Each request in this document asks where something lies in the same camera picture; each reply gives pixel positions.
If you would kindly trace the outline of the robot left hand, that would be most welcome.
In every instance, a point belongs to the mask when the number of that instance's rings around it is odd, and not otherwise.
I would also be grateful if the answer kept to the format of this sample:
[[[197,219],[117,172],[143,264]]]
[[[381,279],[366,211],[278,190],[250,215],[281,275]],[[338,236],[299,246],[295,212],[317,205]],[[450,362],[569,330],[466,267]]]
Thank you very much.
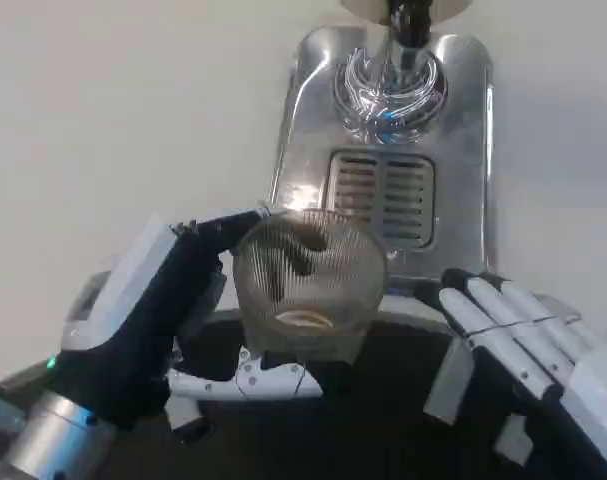
[[[170,395],[166,372],[176,337],[206,320],[222,296],[220,255],[284,213],[258,208],[175,225],[151,217],[116,265],[77,297],[47,390],[122,430],[158,412]]]

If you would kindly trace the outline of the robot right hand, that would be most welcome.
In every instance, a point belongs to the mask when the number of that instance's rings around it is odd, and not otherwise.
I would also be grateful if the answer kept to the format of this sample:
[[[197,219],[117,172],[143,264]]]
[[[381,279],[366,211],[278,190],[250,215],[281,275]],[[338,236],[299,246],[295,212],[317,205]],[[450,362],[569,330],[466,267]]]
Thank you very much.
[[[607,342],[512,280],[451,268],[414,288],[484,366],[519,395],[501,452],[539,450],[560,479],[607,479]]]

